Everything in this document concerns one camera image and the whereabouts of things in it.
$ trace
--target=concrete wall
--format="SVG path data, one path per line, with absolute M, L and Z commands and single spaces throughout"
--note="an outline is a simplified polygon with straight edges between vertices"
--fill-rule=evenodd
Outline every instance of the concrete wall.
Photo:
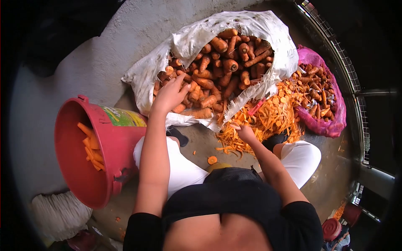
M 100 37 L 71 52 L 49 78 L 21 67 L 14 86 L 11 158 L 22 199 L 66 188 L 53 145 L 53 129 L 63 102 L 84 94 L 90 102 L 113 106 L 126 84 L 125 71 L 170 33 L 221 11 L 242 10 L 262 0 L 127 0 Z

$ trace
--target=pile of carrot peelings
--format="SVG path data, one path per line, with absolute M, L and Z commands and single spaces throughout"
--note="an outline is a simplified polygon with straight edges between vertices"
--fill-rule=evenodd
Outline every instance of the pile of carrot peelings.
M 249 125 L 260 142 L 284 131 L 289 136 L 287 143 L 298 141 L 304 134 L 304 129 L 299 126 L 300 118 L 298 118 L 297 112 L 294 112 L 293 107 L 300 105 L 303 99 L 303 90 L 300 90 L 300 86 L 296 84 L 296 76 L 296 73 L 293 73 L 291 78 L 279 82 L 277 84 L 278 94 L 265 101 L 253 116 L 250 116 L 248 111 L 254 105 L 248 101 L 240 111 L 223 125 L 222 131 L 216 133 L 215 136 L 222 147 L 215 149 L 223 150 L 226 154 L 234 153 L 236 155 L 235 151 L 239 151 L 241 157 L 243 152 L 254 155 L 251 147 L 244 143 L 239 138 L 236 129 L 230 126 L 231 123 Z

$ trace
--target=metal grate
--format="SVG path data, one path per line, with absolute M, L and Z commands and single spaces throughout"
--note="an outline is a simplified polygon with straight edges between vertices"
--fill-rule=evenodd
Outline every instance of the metal grate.
M 336 40 L 334 36 L 333 29 L 330 27 L 327 21 L 322 18 L 317 9 L 308 1 L 305 0 L 301 6 L 298 5 L 298 8 L 306 14 L 306 16 L 312 19 L 313 23 L 316 24 L 321 33 L 328 39 L 328 41 L 332 44 L 334 50 L 338 54 L 342 64 L 346 70 L 347 76 L 349 78 L 350 89 L 352 94 L 361 91 L 361 86 L 359 83 L 359 79 L 357 78 L 357 74 L 355 68 L 353 67 L 352 61 L 347 56 L 346 51 L 342 48 L 340 43 Z M 358 113 L 360 114 L 360 122 L 362 131 L 361 134 L 361 145 L 363 147 L 361 151 L 361 162 L 365 165 L 369 164 L 369 150 L 370 150 L 370 132 L 367 123 L 367 115 L 366 115 L 366 103 L 363 97 L 358 97 L 355 99 L 356 108 L 358 109 Z

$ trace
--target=black shirt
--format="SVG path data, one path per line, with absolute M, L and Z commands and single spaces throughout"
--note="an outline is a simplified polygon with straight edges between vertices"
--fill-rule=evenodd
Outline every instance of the black shirt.
M 173 222 L 223 213 L 254 219 L 264 228 L 273 250 L 321 249 L 321 223 L 310 203 L 297 201 L 282 208 L 279 194 L 269 184 L 256 180 L 230 180 L 180 189 L 167 201 L 162 218 L 147 213 L 131 215 L 123 250 L 161 250 L 164 235 Z

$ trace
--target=person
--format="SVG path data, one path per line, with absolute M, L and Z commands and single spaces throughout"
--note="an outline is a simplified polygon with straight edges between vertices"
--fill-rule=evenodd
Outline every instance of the person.
M 270 151 L 242 125 L 238 135 L 252 147 L 262 173 L 228 167 L 209 174 L 166 137 L 167 113 L 189 90 L 180 90 L 183 78 L 159 90 L 135 147 L 139 185 L 123 250 L 319 251 L 321 223 L 299 190 L 320 162 L 319 149 L 298 141 Z

